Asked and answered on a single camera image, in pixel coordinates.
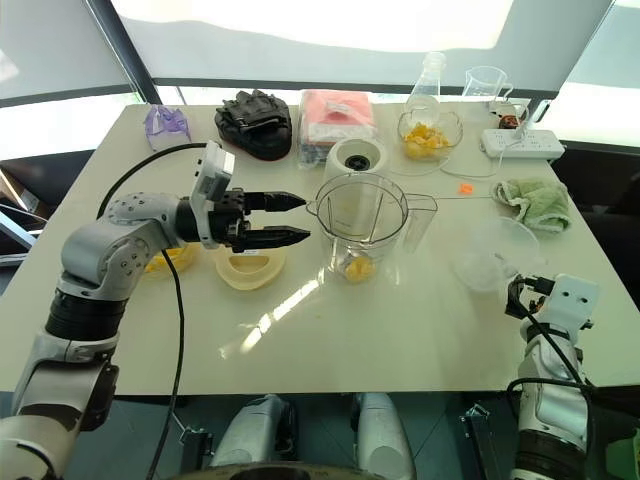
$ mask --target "electrical outlet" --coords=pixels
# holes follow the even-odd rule
[[[555,160],[564,153],[564,147],[551,130],[527,130],[518,138],[516,130],[488,129],[482,132],[482,146],[491,158],[544,158]]]

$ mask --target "glass beaker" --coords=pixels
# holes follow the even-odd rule
[[[467,83],[462,91],[467,101],[491,102],[500,96],[506,88],[504,97],[513,91],[513,85],[507,82],[507,74],[497,67],[473,67],[467,70]]]
[[[437,210],[433,197],[405,194],[387,178],[358,172],[329,180],[307,204],[323,230],[327,267],[353,283],[375,274],[405,224],[403,248],[414,252]]]

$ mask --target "blender jar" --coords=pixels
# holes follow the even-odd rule
[[[329,180],[307,205],[322,228],[328,269],[352,283],[375,275],[405,224],[403,248],[415,251],[437,209],[428,195],[405,194],[391,180],[357,172]]]

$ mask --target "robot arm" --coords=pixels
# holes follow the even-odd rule
[[[598,296],[597,285],[569,275],[555,281],[526,279],[534,291],[547,295],[538,302],[534,314],[540,327],[549,334],[567,358],[582,382],[582,352],[575,347],[578,332],[591,328],[589,320]],[[510,285],[510,295],[519,296],[522,280]],[[514,300],[507,313],[518,318]],[[523,322],[521,336],[527,342],[525,358],[518,374],[521,378],[573,382],[573,375],[555,349],[530,320]],[[589,422],[588,400],[581,389],[546,383],[522,385],[519,442],[513,480],[583,480],[587,454]]]
[[[65,242],[64,271],[16,387],[14,416],[0,420],[0,479],[60,478],[78,433],[104,423],[118,376],[111,364],[118,326],[154,255],[185,242],[242,252],[309,236],[287,226],[251,230],[244,217],[251,210],[286,211],[305,202],[284,192],[227,191],[233,160],[209,142],[189,199],[127,195]]]

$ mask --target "white table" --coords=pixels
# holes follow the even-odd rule
[[[181,107],[194,141],[218,138],[214,107]],[[0,299],[0,390],[12,390],[33,336],[48,316],[61,270],[59,252],[69,233],[91,222],[107,189],[151,150],[142,121],[148,106],[127,107],[91,157],[66,199]],[[382,137],[395,151],[398,105],[376,106]],[[296,112],[292,109],[294,123]],[[490,170],[478,151],[480,126],[466,130],[449,168]],[[235,148],[232,186],[246,190],[288,190],[311,199],[322,171],[301,171],[296,149],[285,159],[262,162]],[[165,191],[187,195],[200,152],[187,150],[158,160],[131,178],[120,193]],[[416,254],[396,249],[374,281],[335,282],[323,272],[320,230],[303,208],[279,214],[256,212],[258,224],[289,224],[312,236],[288,249],[287,263],[270,285],[239,292],[217,275],[209,253],[181,274],[186,311],[186,356],[182,394],[258,392],[352,392],[499,390],[516,377],[525,344],[519,321],[503,314],[504,298],[469,292],[451,271],[451,259],[476,224],[509,211],[486,197],[496,179],[555,178],[539,160],[505,160],[497,177],[471,181],[471,198],[439,200],[439,212]],[[462,180],[440,172],[393,177],[407,192],[459,198]],[[558,236],[539,236],[548,264],[540,274],[564,272],[602,286],[583,332],[585,369],[597,385],[640,382],[640,313],[571,205],[573,227]],[[251,333],[265,314],[280,317],[264,334]],[[114,363],[121,367],[117,393],[170,392],[177,354],[178,318],[171,279],[143,278],[120,324]],[[251,334],[251,340],[245,343]],[[242,344],[253,344],[243,351]]]

